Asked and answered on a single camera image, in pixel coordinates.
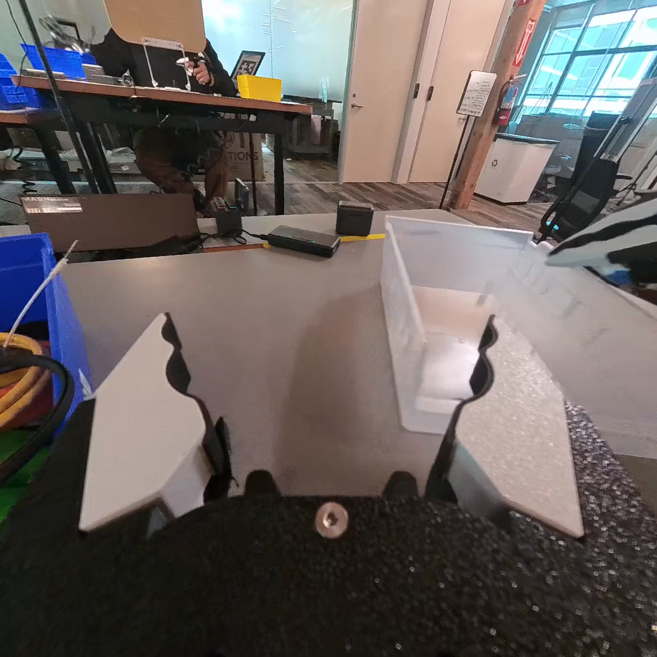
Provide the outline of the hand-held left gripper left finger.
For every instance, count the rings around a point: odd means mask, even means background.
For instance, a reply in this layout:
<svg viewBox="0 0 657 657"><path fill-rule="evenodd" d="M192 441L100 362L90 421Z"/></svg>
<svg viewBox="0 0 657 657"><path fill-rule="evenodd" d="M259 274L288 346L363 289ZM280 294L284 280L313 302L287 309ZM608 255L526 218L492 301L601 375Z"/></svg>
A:
<svg viewBox="0 0 657 657"><path fill-rule="evenodd" d="M80 532L138 513L156 532L227 495L226 425L211 420L190 382L176 327L161 313L95 392Z"/></svg>

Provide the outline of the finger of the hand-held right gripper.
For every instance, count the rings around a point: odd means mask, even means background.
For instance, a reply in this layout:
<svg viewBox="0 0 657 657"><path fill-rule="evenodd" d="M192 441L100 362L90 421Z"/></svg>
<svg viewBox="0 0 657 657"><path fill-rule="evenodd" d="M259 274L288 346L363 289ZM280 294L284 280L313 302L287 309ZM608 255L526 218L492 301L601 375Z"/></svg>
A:
<svg viewBox="0 0 657 657"><path fill-rule="evenodd" d="M551 267L626 267L656 260L655 225L614 225L580 232L561 242L546 257Z"/></svg>
<svg viewBox="0 0 657 657"><path fill-rule="evenodd" d="M595 242L611 241L636 229L655 225L656 197L642 198L571 235L551 253L560 254L565 250L584 247Z"/></svg>

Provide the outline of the clear plastic storage bin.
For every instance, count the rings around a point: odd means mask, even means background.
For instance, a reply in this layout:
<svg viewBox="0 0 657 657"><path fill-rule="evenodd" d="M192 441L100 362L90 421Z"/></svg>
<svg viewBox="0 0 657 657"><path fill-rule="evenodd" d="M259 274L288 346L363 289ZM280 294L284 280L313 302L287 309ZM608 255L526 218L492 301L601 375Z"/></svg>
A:
<svg viewBox="0 0 657 657"><path fill-rule="evenodd" d="M531 345L618 454L656 458L656 307L548 267L524 231L386 215L381 292L401 425L442 434L489 316Z"/></svg>

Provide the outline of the white cable with plug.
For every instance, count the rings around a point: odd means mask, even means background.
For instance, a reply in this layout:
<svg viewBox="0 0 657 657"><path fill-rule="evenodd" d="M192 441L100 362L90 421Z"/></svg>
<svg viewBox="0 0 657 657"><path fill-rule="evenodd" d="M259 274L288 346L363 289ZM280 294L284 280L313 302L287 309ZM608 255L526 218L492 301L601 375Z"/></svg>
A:
<svg viewBox="0 0 657 657"><path fill-rule="evenodd" d="M21 309L20 313L14 320L11 329L9 330L8 333L6 333L6 336L4 338L4 342L2 344L2 348L6 349L9 347L9 345L12 342L13 336L17 332L17 329L22 323L23 318L25 315L28 313L30 308L33 306L35 301L38 299L38 297L41 295L41 293L48 287L48 285L58 276L61 274L64 268L69 263L70 255L72 252L75 250L75 247L78 244L78 240L73 241L66 253L62 256L62 258L57 261L56 265L50 270L50 272L46 275L45 279L40 283L40 285L37 287L35 292L31 295L29 300L25 303L24 307Z"/></svg>

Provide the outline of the large blue plastic bin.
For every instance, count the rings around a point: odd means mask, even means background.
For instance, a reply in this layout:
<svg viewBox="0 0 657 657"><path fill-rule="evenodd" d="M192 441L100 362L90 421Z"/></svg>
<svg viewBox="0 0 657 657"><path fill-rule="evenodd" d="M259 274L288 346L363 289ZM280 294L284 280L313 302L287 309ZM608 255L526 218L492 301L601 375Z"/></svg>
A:
<svg viewBox="0 0 657 657"><path fill-rule="evenodd" d="M52 383L52 399L23 411L1 413L1 521L28 486L85 399L89 377L80 322L62 274L41 293L22 320L8 348L6 333L46 275L56 265L46 234L1 239L1 388L15 382L32 388Z"/></svg>

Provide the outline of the black office chair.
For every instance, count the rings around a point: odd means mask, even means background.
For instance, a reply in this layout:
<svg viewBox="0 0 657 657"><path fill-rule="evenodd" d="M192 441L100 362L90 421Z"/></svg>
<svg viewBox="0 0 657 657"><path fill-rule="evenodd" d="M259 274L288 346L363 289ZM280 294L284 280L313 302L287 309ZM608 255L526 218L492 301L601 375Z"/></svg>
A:
<svg viewBox="0 0 657 657"><path fill-rule="evenodd" d="M593 112L584 127L574 172L563 192L541 219L536 242L561 242L587 227L612 196L619 164L603 160L608 146L628 117Z"/></svg>

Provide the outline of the white board on easel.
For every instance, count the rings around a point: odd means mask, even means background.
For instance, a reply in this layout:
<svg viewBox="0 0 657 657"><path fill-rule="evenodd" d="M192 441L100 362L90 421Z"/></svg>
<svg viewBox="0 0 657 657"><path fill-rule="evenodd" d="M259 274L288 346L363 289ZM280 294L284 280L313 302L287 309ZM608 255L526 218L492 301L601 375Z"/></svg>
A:
<svg viewBox="0 0 657 657"><path fill-rule="evenodd" d="M594 155L618 163L656 107L656 77L644 79Z"/></svg>

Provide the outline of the fire extinguisher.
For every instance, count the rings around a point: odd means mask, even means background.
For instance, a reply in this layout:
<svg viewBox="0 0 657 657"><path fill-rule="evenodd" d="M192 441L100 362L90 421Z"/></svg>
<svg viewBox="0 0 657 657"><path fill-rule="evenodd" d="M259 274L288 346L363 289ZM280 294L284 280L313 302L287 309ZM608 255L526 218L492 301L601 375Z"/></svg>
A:
<svg viewBox="0 0 657 657"><path fill-rule="evenodd" d="M518 88L519 77L517 76L509 78L502 88L496 112L497 127L505 127L510 122L514 103L518 94Z"/></svg>

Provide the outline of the paper notice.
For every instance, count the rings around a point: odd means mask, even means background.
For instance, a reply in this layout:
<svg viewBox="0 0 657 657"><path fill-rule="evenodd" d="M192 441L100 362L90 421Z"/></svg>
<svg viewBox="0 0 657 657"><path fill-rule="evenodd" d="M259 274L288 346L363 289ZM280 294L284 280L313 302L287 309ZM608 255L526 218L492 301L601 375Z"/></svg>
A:
<svg viewBox="0 0 657 657"><path fill-rule="evenodd" d="M464 119L463 129L456 146L456 151L451 163L448 179L445 182L442 197L439 203L439 209L443 209L446 197L449 191L449 185L452 181L456 170L456 164L459 159L459 153L464 142L468 123L472 118L480 118L488 103L497 74L480 70L470 71L463 94L456 109L456 114L460 119Z"/></svg>

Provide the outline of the black charging case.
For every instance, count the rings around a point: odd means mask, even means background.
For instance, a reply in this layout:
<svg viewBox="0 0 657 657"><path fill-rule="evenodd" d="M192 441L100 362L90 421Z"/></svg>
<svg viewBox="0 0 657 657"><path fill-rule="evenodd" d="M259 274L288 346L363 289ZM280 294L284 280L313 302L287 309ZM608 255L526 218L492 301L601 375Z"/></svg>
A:
<svg viewBox="0 0 657 657"><path fill-rule="evenodd" d="M250 186L241 179L234 180L234 204L224 198L215 197L210 201L212 216L216 222L217 235L224 239L244 241L242 218L250 216L252 207Z"/></svg>

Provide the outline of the white double doors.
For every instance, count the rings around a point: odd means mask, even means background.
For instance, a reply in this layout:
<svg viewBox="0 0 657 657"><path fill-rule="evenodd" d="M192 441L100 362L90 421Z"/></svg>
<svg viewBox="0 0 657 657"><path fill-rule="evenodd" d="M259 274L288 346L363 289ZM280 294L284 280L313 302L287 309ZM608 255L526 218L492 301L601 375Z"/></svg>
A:
<svg viewBox="0 0 657 657"><path fill-rule="evenodd" d="M444 183L513 1L355 1L339 183Z"/></svg>

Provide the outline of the cardboard box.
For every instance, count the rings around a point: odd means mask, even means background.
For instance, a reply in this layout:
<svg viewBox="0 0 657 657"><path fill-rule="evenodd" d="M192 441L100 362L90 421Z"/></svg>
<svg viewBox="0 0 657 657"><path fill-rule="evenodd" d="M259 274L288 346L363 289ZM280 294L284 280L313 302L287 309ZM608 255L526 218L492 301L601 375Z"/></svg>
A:
<svg viewBox="0 0 657 657"><path fill-rule="evenodd" d="M243 182L251 180L251 165L253 165L257 182L266 179L260 133L225 131L223 132L223 140L226 148L225 167L228 182L232 182L236 178Z"/></svg>

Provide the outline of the black light stand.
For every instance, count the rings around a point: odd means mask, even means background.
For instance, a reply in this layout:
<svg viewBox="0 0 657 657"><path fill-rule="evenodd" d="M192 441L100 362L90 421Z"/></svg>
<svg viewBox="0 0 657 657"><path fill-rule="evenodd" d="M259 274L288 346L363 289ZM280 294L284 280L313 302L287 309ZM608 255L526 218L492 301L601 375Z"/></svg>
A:
<svg viewBox="0 0 657 657"><path fill-rule="evenodd" d="M67 98L61 94L58 82L54 77L54 71L48 61L45 47L39 36L35 21L28 7L27 1L18 1L21 12L26 21L28 30L34 40L39 58L44 65L44 70L48 80L50 90L53 94L56 107L66 126L74 150L78 155L79 162L83 169L84 176L89 185L90 191L95 194L117 194L116 185L110 174L102 167L100 160L97 158L100 151L97 148L94 132L90 130L89 125L85 122L79 125L70 111Z"/></svg>

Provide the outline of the flat blue plastic bin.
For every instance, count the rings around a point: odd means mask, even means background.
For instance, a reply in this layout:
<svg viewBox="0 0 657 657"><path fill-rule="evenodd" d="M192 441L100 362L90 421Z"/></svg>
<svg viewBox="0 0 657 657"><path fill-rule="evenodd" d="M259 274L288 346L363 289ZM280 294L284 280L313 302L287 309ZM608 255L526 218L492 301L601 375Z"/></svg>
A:
<svg viewBox="0 0 657 657"><path fill-rule="evenodd" d="M21 48L29 60L32 69L45 71L36 45L21 43ZM84 66L98 65L98 62L90 53L81 54L76 51L67 51L54 47L44 47L44 51L53 72L62 73L67 78L85 79L86 72Z"/></svg>

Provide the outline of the wooden panel on white stand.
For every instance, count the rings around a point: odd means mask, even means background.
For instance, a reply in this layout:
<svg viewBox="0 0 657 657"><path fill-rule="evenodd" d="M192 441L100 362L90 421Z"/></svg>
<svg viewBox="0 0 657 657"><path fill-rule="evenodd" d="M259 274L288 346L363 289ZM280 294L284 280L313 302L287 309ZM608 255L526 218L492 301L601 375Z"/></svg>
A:
<svg viewBox="0 0 657 657"><path fill-rule="evenodd" d="M183 56L177 64L191 76L207 40L201 1L104 1L103 4L110 29L119 37L129 43L180 50ZM148 88L191 92L189 88L163 88L155 81L152 83L154 86Z"/></svg>

